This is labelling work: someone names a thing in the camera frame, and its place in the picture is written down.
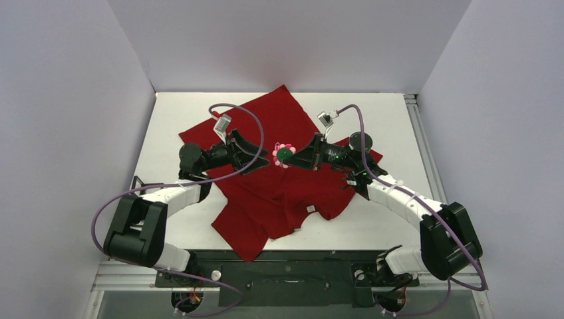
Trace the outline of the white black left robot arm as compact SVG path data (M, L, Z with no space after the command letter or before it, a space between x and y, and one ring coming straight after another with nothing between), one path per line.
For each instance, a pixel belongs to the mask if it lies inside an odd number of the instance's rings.
M172 270L173 278L183 286L195 283L197 258L166 242L168 218L209 195L218 181L207 175L209 170L230 166L236 174L245 175L269 165L266 157L262 144L248 142L237 130L207 150L195 143L184 144L179 150L177 182L162 184L153 193L134 190L120 197L102 251L123 262Z

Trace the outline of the pink flower brooch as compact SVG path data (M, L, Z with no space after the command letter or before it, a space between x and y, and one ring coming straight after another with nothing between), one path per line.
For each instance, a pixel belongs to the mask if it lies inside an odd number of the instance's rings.
M274 164L283 169L287 169L289 166L283 161L291 157L296 151L296 148L292 144L281 144L277 142L272 151Z

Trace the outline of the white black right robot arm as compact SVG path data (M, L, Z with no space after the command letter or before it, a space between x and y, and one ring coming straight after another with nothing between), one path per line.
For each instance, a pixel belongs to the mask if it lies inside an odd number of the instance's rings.
M316 133L302 150L279 145L273 156L283 167L318 171L329 165L343 172L359 195L385 206L419 231L419 246L400 245L378 257L375 275L379 281L391 284L402 274L416 272L447 280L469 265L483 273L478 262L483 249L466 208L435 201L402 185L378 166L371 147L371 137L361 132L353 133L343 146L330 144Z

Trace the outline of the red t-shirt garment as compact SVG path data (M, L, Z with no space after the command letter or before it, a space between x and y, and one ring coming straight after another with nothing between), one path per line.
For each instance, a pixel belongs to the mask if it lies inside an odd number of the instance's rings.
M277 142L303 149L319 130L285 86L246 102L263 126L264 149L271 153ZM254 260L269 239L290 235L312 213L324 219L338 217L355 196L345 186L345 175L324 165L318 172L270 164L247 175L216 182L227 198L212 227L244 261Z

